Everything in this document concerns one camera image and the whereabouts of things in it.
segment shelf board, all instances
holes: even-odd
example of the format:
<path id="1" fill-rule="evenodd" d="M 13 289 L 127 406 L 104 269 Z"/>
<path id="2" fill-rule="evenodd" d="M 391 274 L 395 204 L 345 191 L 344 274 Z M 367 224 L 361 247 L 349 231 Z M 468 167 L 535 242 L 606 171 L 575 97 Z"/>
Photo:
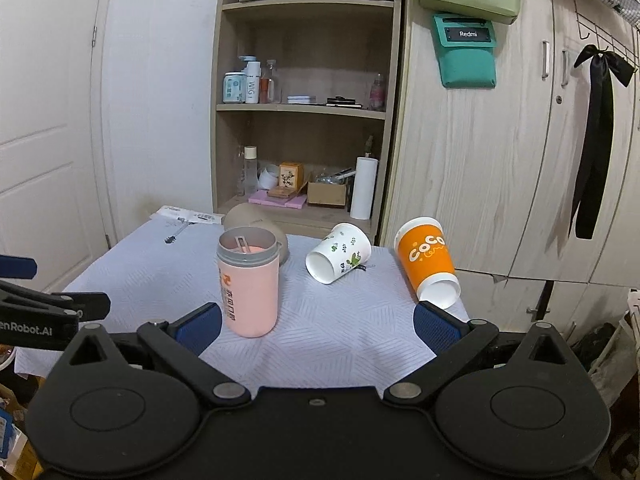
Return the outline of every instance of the shelf board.
<path id="1" fill-rule="evenodd" d="M 241 21 L 318 18 L 335 15 L 360 18 L 388 18 L 394 3 L 387 0 L 255 0 L 222 6 L 222 11 Z"/>
<path id="2" fill-rule="evenodd" d="M 218 207 L 218 213 L 227 214 L 234 206 L 247 202 L 245 196 L 235 196 Z M 276 207 L 271 205 L 257 205 L 264 209 L 266 215 L 275 222 L 300 224 L 311 227 L 332 229 L 336 224 L 346 222 L 354 224 L 367 236 L 371 235 L 371 220 L 355 220 L 349 216 L 346 209 L 321 207 L 305 204 L 302 209 Z"/>
<path id="3" fill-rule="evenodd" d="M 363 117 L 366 119 L 376 119 L 384 121 L 385 112 L 374 112 L 372 110 L 362 110 L 360 108 L 338 108 L 333 106 L 318 105 L 288 105 L 288 104 L 257 104 L 248 105 L 244 103 L 238 104 L 222 104 L 216 105 L 216 111 L 219 112 L 302 112 L 307 114 L 325 114 L 325 115 L 345 115 L 349 117 Z"/>

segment black bow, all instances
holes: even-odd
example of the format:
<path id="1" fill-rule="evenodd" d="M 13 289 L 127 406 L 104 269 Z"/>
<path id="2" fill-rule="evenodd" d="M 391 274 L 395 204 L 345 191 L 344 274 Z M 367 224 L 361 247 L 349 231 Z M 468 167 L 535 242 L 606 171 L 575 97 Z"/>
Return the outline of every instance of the black bow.
<path id="1" fill-rule="evenodd" d="M 613 72 L 617 80 L 627 87 L 636 71 L 635 67 L 615 52 L 599 50 L 592 44 L 588 44 L 582 50 L 578 59 L 575 60 L 574 68 L 589 58 L 591 58 L 591 93 L 587 129 L 584 134 L 580 166 L 575 177 L 574 200 L 571 208 L 572 222 L 575 216 L 575 235 L 587 240 L 593 238 L 600 212 L 613 142 L 613 86 L 609 72 Z"/>

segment pink bottle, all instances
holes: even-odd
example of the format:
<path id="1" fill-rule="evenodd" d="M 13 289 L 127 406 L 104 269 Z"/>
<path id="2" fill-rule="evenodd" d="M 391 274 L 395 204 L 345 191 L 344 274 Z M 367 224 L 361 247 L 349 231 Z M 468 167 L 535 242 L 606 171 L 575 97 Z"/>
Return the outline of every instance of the pink bottle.
<path id="1" fill-rule="evenodd" d="M 236 227 L 220 235 L 218 269 L 225 323 L 243 337 L 260 337 L 278 320 L 280 244 L 267 229 Z"/>

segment clear glass bottle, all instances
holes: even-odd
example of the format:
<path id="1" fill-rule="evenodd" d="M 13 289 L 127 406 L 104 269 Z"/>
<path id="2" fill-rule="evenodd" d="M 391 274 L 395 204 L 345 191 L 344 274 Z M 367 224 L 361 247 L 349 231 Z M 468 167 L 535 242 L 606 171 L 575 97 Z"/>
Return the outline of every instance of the clear glass bottle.
<path id="1" fill-rule="evenodd" d="M 269 80 L 269 86 L 267 88 L 267 102 L 282 102 L 282 88 L 280 87 L 280 79 L 276 72 L 275 59 L 267 60 L 267 69 L 264 71 L 264 78 Z"/>
<path id="2" fill-rule="evenodd" d="M 236 181 L 236 196 L 244 196 L 244 146 L 238 147 L 234 164 L 238 180 Z"/>
<path id="3" fill-rule="evenodd" d="M 378 74 L 371 85 L 369 93 L 369 110 L 383 112 L 385 110 L 385 77 Z"/>
<path id="4" fill-rule="evenodd" d="M 258 191 L 258 154 L 255 146 L 244 147 L 244 194 Z"/>

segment metal screw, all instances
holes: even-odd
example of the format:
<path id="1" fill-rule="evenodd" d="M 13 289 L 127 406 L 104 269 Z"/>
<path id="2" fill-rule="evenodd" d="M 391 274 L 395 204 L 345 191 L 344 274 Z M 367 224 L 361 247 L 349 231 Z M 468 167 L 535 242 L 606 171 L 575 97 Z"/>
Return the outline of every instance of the metal screw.
<path id="1" fill-rule="evenodd" d="M 414 383 L 396 383 L 389 388 L 389 393 L 398 399 L 414 399 L 422 393 L 422 389 Z"/>
<path id="2" fill-rule="evenodd" d="M 244 386 L 238 383 L 220 383 L 213 388 L 213 394 L 220 399 L 237 399 L 244 395 Z"/>

